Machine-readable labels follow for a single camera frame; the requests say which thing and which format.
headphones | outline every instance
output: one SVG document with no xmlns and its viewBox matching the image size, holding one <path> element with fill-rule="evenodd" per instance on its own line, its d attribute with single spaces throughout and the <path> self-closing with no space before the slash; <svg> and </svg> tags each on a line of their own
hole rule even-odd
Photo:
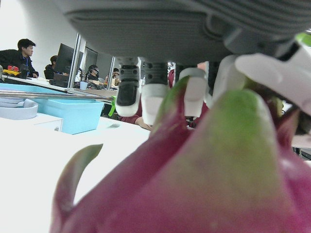
<svg viewBox="0 0 311 233">
<path fill-rule="evenodd" d="M 99 70 L 98 70 L 97 65 L 90 65 L 88 68 L 86 76 L 88 76 L 90 73 L 92 73 L 92 70 L 97 71 L 96 77 L 99 78 Z"/>
</svg>

dragon fruit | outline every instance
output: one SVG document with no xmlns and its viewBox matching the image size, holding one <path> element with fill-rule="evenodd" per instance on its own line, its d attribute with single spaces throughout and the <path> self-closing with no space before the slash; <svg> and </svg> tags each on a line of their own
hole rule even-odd
<svg viewBox="0 0 311 233">
<path fill-rule="evenodd" d="M 188 78 L 169 92 L 149 139 L 76 205 L 76 153 L 56 187 L 51 233 L 308 233 L 311 170 L 293 153 L 298 110 L 272 117 L 253 90 L 223 94 L 195 130 L 185 125 Z"/>
</svg>

man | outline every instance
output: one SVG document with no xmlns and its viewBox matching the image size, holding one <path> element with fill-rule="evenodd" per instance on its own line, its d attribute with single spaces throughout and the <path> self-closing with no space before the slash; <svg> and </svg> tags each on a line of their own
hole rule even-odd
<svg viewBox="0 0 311 233">
<path fill-rule="evenodd" d="M 20 68 L 21 65 L 26 65 L 29 69 L 28 76 L 38 78 L 39 73 L 33 68 L 30 59 L 34 52 L 34 46 L 35 43 L 29 39 L 19 40 L 17 43 L 18 50 L 0 51 L 0 65 L 2 65 L 3 69 L 7 69 L 8 66 Z"/>
<path fill-rule="evenodd" d="M 48 64 L 45 67 L 44 75 L 45 75 L 46 79 L 53 79 L 54 78 L 54 74 L 59 74 L 59 72 L 54 70 L 54 68 L 56 66 L 56 60 L 57 60 L 57 55 L 52 56 L 50 58 L 51 64 Z"/>
</svg>

white table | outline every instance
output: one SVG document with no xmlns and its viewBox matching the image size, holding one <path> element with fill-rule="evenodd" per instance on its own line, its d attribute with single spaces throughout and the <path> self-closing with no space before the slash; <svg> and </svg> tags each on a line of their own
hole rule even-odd
<svg viewBox="0 0 311 233">
<path fill-rule="evenodd" d="M 0 232 L 47 233 L 53 192 L 71 156 L 103 143 L 85 169 L 77 202 L 149 136 L 137 125 L 101 117 L 96 130 L 76 135 L 1 119 Z"/>
<path fill-rule="evenodd" d="M 65 87 L 51 85 L 48 81 L 41 81 L 41 80 L 38 80 L 36 78 L 20 79 L 20 78 L 16 78 L 16 77 L 2 75 L 2 80 L 5 80 L 5 79 L 15 80 L 15 81 L 25 83 L 25 84 L 31 84 L 31 85 L 35 85 L 35 86 L 46 87 L 46 88 L 57 90 L 57 91 L 67 92 L 67 88 L 65 88 Z"/>
</svg>

white wall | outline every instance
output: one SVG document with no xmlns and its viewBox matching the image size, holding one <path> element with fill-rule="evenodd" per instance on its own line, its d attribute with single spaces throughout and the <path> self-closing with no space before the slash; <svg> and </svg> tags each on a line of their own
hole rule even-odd
<svg viewBox="0 0 311 233">
<path fill-rule="evenodd" d="M 40 77 L 51 63 L 50 57 L 57 55 L 60 43 L 75 46 L 77 31 L 51 0 L 1 0 L 0 24 L 0 50 L 17 49 L 23 38 L 36 43 L 31 60 Z"/>
</svg>

